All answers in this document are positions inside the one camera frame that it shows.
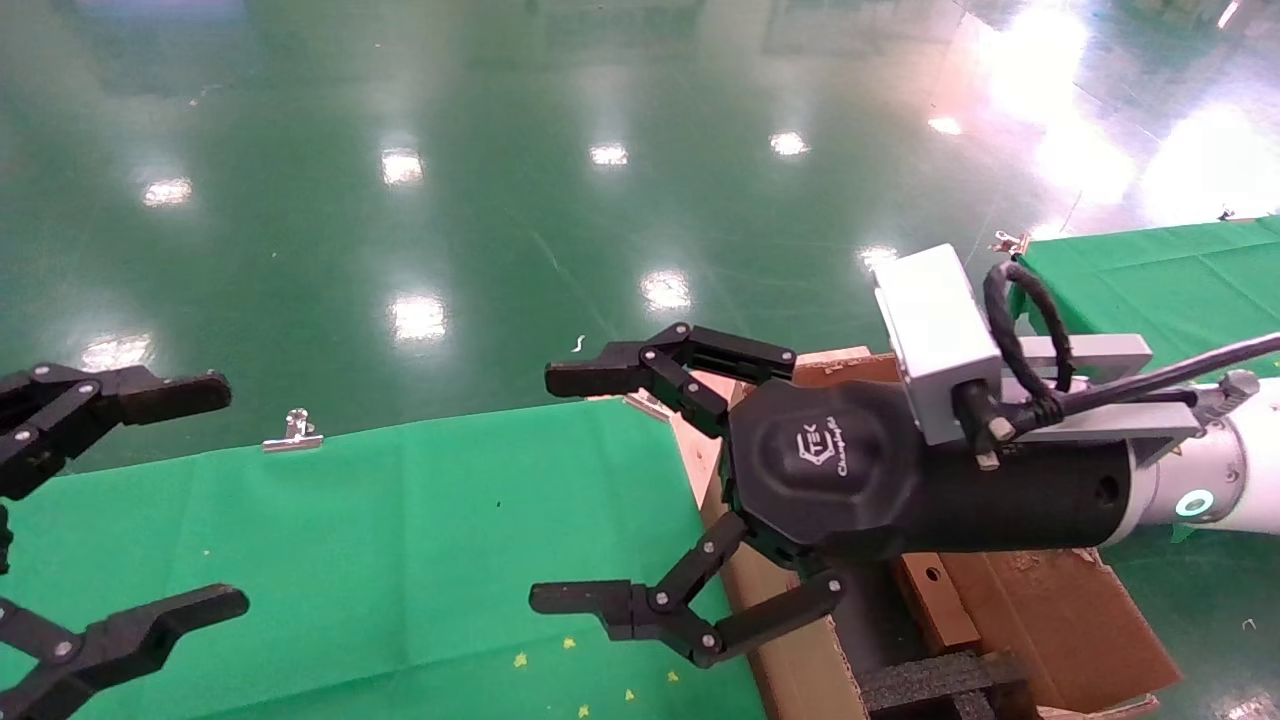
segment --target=metal clip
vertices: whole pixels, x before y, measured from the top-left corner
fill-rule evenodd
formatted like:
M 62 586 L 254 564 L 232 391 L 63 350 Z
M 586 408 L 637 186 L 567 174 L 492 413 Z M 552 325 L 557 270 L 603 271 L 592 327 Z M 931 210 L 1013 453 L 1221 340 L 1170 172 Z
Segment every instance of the metal clip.
M 324 436 L 314 436 L 316 427 L 307 421 L 305 407 L 294 407 L 284 416 L 284 437 L 262 441 L 262 452 L 285 452 L 289 450 L 310 450 L 320 447 Z

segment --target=metal screw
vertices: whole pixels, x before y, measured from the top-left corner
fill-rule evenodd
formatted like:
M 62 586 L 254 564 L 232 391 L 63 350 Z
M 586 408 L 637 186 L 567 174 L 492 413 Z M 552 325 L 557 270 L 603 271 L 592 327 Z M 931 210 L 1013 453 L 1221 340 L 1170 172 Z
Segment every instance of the metal screw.
M 1016 434 L 1014 424 L 1006 418 L 992 418 L 991 421 L 987 423 L 987 429 L 991 430 L 991 436 L 1000 442 L 1012 439 L 1014 434 Z
M 1000 456 L 995 452 L 983 452 L 975 456 L 978 459 L 978 468 L 983 471 L 989 473 L 991 470 L 1000 469 Z

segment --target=wooden block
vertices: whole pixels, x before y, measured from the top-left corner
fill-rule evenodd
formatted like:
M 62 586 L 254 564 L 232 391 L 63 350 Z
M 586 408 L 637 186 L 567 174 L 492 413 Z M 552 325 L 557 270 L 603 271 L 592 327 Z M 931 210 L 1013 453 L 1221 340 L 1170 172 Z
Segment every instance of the wooden block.
M 936 552 L 913 552 L 899 559 L 902 593 L 913 601 L 916 621 L 933 655 L 977 647 L 982 639 L 960 602 Z

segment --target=cardboard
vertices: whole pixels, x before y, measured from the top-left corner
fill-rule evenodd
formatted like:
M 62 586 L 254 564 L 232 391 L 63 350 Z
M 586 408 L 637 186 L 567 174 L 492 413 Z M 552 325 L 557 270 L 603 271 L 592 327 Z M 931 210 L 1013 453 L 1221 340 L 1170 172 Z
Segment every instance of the cardboard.
M 801 386 L 897 379 L 892 355 L 865 348 L 803 355 L 795 373 Z M 731 402 L 746 389 L 741 383 L 712 387 Z M 709 527 L 724 512 L 714 482 L 719 442 L 678 416 L 672 425 Z M 1181 679 L 1124 585 L 1093 551 L 945 553 L 940 560 L 980 635 L 980 650 L 1014 652 L 1027 667 L 1043 717 L 1133 720 L 1158 706 L 1149 693 Z M 722 577 L 735 611 L 796 582 L 750 548 L 739 551 Z M 829 621 L 762 647 L 750 662 L 773 720 L 867 717 Z

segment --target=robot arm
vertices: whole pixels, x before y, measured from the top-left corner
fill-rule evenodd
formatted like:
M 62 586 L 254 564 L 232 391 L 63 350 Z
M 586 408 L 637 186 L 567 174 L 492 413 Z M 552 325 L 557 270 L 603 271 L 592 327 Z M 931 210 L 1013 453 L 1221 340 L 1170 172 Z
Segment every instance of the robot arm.
M 118 424 L 159 423 L 229 404 L 230 387 L 212 370 L 161 379 L 142 366 L 84 373 L 38 365 L 0 378 L 0 496 L 27 497 Z M 9 570 L 8 518 L 0 506 L 0 574 Z M 209 585 L 73 633 L 0 597 L 0 643 L 36 660 L 17 685 L 0 691 L 0 719 L 69 717 L 97 692 L 160 670 L 186 633 L 247 610 L 241 591 Z
M 1027 282 L 1024 272 L 1000 277 Z M 722 437 L 730 512 L 658 585 L 538 584 L 532 609 L 594 614 L 611 639 L 658 639 L 705 667 L 829 612 L 842 593 L 831 569 L 844 564 L 920 551 L 1092 547 L 1138 524 L 1280 530 L 1267 512 L 1280 503 L 1280 450 L 1266 455 L 1265 441 L 1280 429 L 1270 405 L 1280 383 L 1229 375 L 1219 388 L 1166 389 L 1192 369 L 1221 366 L 1224 355 L 1134 375 L 1151 357 L 1137 336 L 1057 333 L 1050 342 L 1019 338 L 1010 352 L 993 338 L 997 323 L 983 322 L 950 247 L 877 268 L 877 284 L 902 384 L 796 387 L 792 351 L 684 323 L 648 342 L 611 343 L 595 361 L 549 365 L 553 395 L 644 387 Z M 708 363 L 681 337 L 714 337 L 714 346 L 742 352 Z M 1268 336 L 1225 348 L 1225 357 L 1277 347 L 1280 336 Z M 1057 387 L 1071 392 L 1050 389 L 1038 374 L 1036 384 L 1027 373 L 1004 377 L 1009 356 L 1029 373 L 1056 369 Z M 1107 382 L 1079 382 L 1073 361 Z M 616 382 L 599 380 L 602 364 Z M 685 365 L 732 368 L 722 374 L 756 388 L 721 410 L 724 398 Z M 712 625 L 689 601 L 744 542 L 804 582 Z M 696 582 L 673 582 L 689 577 Z

